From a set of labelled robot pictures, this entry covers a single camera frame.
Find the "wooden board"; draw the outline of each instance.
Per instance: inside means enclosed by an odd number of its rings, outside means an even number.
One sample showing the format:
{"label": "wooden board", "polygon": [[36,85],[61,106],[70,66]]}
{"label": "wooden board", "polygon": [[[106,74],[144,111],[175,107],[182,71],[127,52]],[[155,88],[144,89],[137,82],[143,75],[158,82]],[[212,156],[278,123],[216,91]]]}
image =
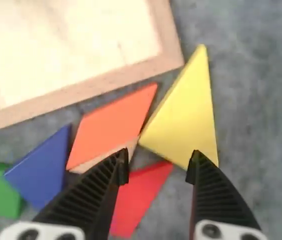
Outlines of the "wooden board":
{"label": "wooden board", "polygon": [[168,0],[0,2],[0,128],[182,64]]}

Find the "yellow triangle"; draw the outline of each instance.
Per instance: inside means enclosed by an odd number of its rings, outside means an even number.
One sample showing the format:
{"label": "yellow triangle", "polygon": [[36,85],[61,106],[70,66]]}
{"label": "yellow triangle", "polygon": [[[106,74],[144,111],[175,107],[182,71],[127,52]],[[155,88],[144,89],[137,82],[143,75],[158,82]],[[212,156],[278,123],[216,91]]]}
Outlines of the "yellow triangle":
{"label": "yellow triangle", "polygon": [[193,150],[218,166],[207,50],[199,45],[142,131],[141,146],[187,169]]}

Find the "red triangle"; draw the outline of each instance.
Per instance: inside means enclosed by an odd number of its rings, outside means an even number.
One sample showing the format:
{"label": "red triangle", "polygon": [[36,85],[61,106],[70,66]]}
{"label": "red triangle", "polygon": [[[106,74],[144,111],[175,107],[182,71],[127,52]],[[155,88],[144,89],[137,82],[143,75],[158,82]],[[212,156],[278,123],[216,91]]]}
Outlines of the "red triangle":
{"label": "red triangle", "polygon": [[66,169],[70,170],[140,134],[156,83],[86,114],[78,128]]}
{"label": "red triangle", "polygon": [[164,161],[130,174],[129,183],[119,188],[110,229],[113,236],[132,236],[172,170],[173,165]]}

